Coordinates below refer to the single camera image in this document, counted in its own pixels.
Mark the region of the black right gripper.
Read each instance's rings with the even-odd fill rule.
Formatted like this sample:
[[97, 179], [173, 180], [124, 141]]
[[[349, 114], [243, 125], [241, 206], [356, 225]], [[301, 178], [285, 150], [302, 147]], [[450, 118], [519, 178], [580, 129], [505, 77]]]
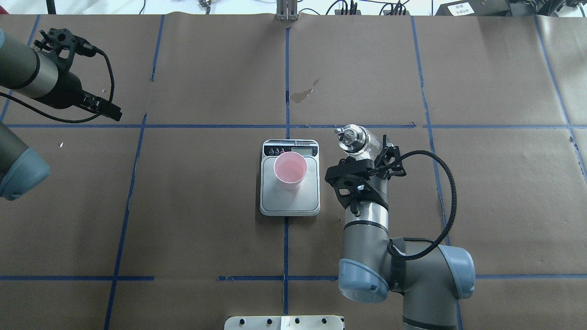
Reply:
[[362, 215], [360, 206], [365, 203], [377, 204], [388, 211], [388, 181], [406, 175], [400, 157], [398, 146], [385, 146], [375, 160], [348, 156], [327, 169], [325, 182], [352, 215]]

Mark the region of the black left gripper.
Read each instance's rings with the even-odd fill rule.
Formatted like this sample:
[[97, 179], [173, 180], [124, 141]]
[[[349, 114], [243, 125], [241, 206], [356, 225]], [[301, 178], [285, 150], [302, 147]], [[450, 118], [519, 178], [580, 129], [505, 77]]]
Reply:
[[84, 91], [78, 76], [71, 73], [75, 55], [92, 58], [97, 54], [94, 46], [65, 28], [52, 28], [48, 32], [41, 30], [40, 33], [42, 40], [36, 40], [33, 44], [39, 60], [35, 81], [40, 83], [43, 90], [34, 100], [60, 110], [71, 106], [80, 107], [119, 122], [123, 116], [121, 108]]

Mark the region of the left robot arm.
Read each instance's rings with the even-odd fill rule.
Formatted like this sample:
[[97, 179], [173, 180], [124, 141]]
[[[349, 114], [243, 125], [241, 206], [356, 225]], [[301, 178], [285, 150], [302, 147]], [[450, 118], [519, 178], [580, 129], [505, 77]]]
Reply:
[[[107, 54], [87, 39], [73, 35], [69, 29], [52, 28], [47, 32], [40, 31], [40, 34], [42, 39], [29, 47], [1, 31], [1, 86], [53, 109], [78, 107], [91, 116], [67, 120], [50, 115], [11, 94], [2, 93], [2, 98], [60, 123], [82, 124], [99, 116], [119, 121], [123, 113], [113, 102], [115, 78]], [[75, 55], [88, 58], [100, 55], [105, 59], [111, 84], [107, 99], [86, 92], [80, 79], [71, 73]], [[1, 125], [0, 144], [0, 194], [4, 200], [18, 199], [50, 175], [46, 161], [5, 124]]]

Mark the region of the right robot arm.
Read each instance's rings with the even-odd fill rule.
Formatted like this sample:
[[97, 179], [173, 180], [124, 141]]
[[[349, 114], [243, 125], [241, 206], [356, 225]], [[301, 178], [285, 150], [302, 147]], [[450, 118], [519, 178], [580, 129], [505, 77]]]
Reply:
[[[400, 154], [397, 147], [385, 147], [376, 156], [346, 153], [325, 176], [344, 208], [340, 292], [359, 303], [381, 303], [396, 292], [403, 297], [405, 330], [456, 330], [457, 303], [472, 296], [476, 274], [468, 251], [443, 244], [457, 210], [456, 183], [448, 165], [425, 150]], [[416, 155], [434, 159], [449, 181], [449, 219], [435, 240], [389, 234], [389, 179], [404, 176], [403, 160]]]

